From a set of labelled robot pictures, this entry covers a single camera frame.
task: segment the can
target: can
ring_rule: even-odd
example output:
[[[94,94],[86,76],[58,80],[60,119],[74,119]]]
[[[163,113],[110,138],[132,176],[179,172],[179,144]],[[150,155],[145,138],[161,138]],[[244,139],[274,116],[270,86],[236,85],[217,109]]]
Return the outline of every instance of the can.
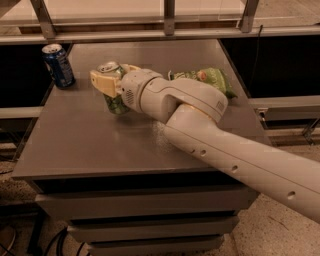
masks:
[[[108,73],[108,76],[115,76],[119,77],[120,79],[122,79],[123,76],[126,74],[124,68],[121,67],[121,65],[115,61],[109,61],[104,64],[101,64],[97,67],[97,70],[100,73]]]
[[[60,44],[46,45],[42,48],[42,56],[59,89],[66,89],[75,83],[67,53]]]
[[[120,80],[123,76],[127,73],[126,70],[117,62],[109,61],[104,64],[101,64],[97,67],[97,71],[100,73],[111,76],[111,77],[118,77]],[[106,94],[103,95],[105,101],[107,103],[108,109],[111,113],[116,115],[122,115],[130,111],[122,101],[121,95],[117,95],[116,97],[112,98]]]

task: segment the gray table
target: gray table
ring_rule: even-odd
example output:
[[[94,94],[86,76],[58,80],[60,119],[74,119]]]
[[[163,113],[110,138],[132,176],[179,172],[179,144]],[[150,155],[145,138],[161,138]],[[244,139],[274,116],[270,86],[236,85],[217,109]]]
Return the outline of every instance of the gray table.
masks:
[[[68,221],[95,256],[218,247],[256,193],[176,149],[163,124],[135,112],[109,113],[89,71],[109,60],[165,76],[222,68],[239,97],[219,126],[269,144],[219,42],[79,44],[69,59],[77,82],[53,89],[13,178],[29,182],[40,206]]]

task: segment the table top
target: table top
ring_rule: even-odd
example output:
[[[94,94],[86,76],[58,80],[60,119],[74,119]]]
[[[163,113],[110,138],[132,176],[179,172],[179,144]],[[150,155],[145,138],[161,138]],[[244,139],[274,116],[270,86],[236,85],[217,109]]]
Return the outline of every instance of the table top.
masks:
[[[164,125],[131,111],[111,114],[89,71],[114,60],[164,76],[205,67],[222,68],[238,98],[220,128],[269,144],[254,110],[217,40],[74,45],[69,55],[76,84],[52,90],[12,177],[39,180],[142,173],[185,172],[208,166],[171,145]]]

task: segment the robot arm segment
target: robot arm segment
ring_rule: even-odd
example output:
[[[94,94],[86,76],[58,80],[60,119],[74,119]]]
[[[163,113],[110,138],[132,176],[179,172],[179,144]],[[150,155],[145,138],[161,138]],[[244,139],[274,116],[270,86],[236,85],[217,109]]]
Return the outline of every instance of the robot arm segment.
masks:
[[[220,91],[150,70],[128,73],[122,88],[128,107],[166,124],[173,145],[320,223],[320,163],[220,130]]]

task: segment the can lid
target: can lid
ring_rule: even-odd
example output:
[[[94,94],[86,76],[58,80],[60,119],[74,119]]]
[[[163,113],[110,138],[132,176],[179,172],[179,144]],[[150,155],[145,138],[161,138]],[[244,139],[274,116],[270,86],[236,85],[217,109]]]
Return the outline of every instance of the can lid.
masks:
[[[49,54],[49,53],[56,53],[62,49],[60,44],[49,44],[42,48],[42,52]]]
[[[110,72],[110,71],[117,69],[119,66],[120,66],[119,63],[117,63],[115,61],[109,61],[109,62],[106,62],[104,64],[99,65],[97,67],[97,70],[101,73],[106,73],[106,72]]]

